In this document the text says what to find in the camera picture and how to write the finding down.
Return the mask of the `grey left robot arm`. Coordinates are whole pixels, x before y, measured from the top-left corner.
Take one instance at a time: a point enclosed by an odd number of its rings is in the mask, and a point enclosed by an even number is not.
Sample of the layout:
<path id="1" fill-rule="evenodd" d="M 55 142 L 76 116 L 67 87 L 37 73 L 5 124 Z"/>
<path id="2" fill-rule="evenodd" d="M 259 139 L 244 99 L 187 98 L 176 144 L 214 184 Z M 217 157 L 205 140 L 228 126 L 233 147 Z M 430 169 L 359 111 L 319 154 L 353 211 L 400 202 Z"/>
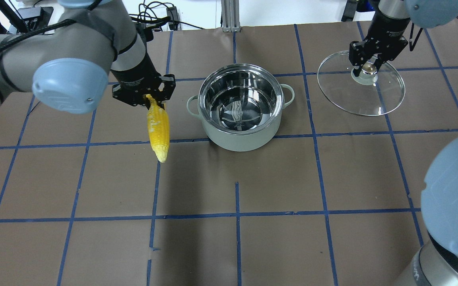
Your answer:
<path id="1" fill-rule="evenodd" d="M 60 0 L 56 24 L 20 35 L 0 34 L 0 106 L 14 92 L 71 114 L 93 112 L 115 76 L 113 97 L 131 106 L 160 107 L 176 88 L 161 75 L 147 43 L 168 18 L 131 17 L 120 0 Z"/>

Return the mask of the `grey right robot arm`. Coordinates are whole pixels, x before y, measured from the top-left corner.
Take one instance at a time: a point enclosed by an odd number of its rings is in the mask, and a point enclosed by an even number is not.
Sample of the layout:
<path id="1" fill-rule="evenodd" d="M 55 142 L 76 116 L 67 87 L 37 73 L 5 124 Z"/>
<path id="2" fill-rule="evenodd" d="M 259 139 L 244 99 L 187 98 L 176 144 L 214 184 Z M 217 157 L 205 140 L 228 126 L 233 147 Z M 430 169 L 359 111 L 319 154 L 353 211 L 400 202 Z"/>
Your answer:
<path id="1" fill-rule="evenodd" d="M 406 71 L 406 97 L 380 125 L 387 135 L 342 138 L 339 177 L 325 178 L 333 214 L 340 286 L 458 286 L 458 257 L 435 237 L 427 217 L 430 176 L 458 145 L 458 20 L 424 31 L 427 63 L 436 69 Z"/>

